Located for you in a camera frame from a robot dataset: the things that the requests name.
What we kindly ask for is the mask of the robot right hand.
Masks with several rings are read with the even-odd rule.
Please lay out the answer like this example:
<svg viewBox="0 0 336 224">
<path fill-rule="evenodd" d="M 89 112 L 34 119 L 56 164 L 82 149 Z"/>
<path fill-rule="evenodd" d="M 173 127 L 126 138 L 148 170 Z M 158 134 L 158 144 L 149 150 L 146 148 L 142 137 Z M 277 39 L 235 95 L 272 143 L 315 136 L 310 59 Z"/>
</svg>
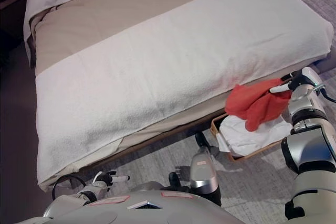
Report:
<svg viewBox="0 0 336 224">
<path fill-rule="evenodd" d="M 293 71 L 280 78 L 281 84 L 269 89 L 270 93 L 280 93 L 285 91 L 295 91 L 301 85 L 309 84 L 317 87 L 322 84 L 319 75 L 310 67 L 304 67 L 300 70 Z"/>
</svg>

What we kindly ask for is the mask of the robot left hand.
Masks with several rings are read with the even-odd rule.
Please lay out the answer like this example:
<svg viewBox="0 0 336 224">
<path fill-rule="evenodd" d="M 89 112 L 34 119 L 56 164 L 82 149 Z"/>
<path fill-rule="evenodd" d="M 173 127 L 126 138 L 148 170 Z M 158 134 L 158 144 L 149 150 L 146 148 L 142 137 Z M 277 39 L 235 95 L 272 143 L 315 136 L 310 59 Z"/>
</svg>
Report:
<svg viewBox="0 0 336 224">
<path fill-rule="evenodd" d="M 117 175 L 117 172 L 114 170 L 108 172 L 100 171 L 94 177 L 92 183 L 105 182 L 107 186 L 112 186 L 113 183 L 127 182 L 129 179 L 129 175 Z"/>
</svg>

